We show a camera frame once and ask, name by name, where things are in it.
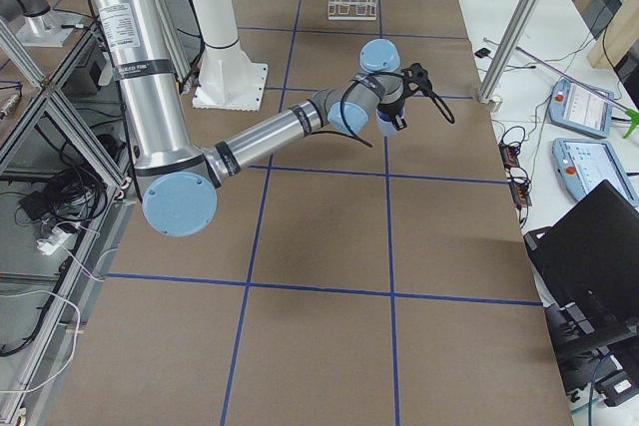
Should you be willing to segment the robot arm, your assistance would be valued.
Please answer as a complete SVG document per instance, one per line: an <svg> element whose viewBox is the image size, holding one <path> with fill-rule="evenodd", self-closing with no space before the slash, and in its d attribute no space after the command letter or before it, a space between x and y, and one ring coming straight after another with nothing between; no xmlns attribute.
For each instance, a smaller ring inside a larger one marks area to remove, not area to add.
<svg viewBox="0 0 639 426"><path fill-rule="evenodd" d="M178 85L181 46L165 0L89 1L137 140L134 173L143 214L161 234L200 232L215 217L224 180L325 126L353 138L370 120L385 136L405 127L399 53L392 42L375 39L362 47L359 71L346 89L315 92L211 148L198 148L186 126ZM192 3L205 45L195 106L257 109L268 68L243 51L232 0Z"/></svg>
<svg viewBox="0 0 639 426"><path fill-rule="evenodd" d="M10 24L22 17L16 37L24 46L63 47L79 22L78 14L55 11L48 0L1 0L1 19Z"/></svg>

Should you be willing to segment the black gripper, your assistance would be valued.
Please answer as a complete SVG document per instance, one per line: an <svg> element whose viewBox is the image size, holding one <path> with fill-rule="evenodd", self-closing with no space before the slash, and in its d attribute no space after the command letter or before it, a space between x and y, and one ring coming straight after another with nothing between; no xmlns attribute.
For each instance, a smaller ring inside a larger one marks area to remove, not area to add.
<svg viewBox="0 0 639 426"><path fill-rule="evenodd" d="M403 130L407 127L404 115L405 99L399 98L391 103L380 103L377 111L388 118L391 118L391 124L396 130Z"/></svg>

